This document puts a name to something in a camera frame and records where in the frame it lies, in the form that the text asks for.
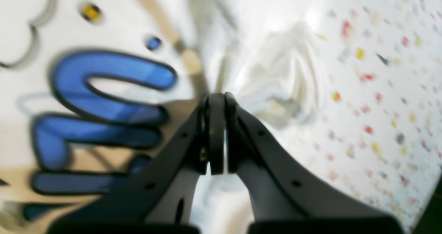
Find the image-right right gripper dark left finger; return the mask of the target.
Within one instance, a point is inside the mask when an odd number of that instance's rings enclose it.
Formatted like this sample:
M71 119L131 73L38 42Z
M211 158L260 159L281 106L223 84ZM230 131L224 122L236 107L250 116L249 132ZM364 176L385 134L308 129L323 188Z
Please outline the image-right right gripper dark left finger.
M200 175L224 170L224 94L204 96L141 172L58 219L49 234L199 234L189 225Z

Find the image-right right gripper white right finger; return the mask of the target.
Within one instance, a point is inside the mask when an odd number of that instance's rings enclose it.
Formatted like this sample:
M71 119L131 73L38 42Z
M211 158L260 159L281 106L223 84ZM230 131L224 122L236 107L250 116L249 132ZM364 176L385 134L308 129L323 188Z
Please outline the image-right right gripper white right finger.
M245 184L250 234L402 234L395 217L315 176L270 131L225 95L228 171Z

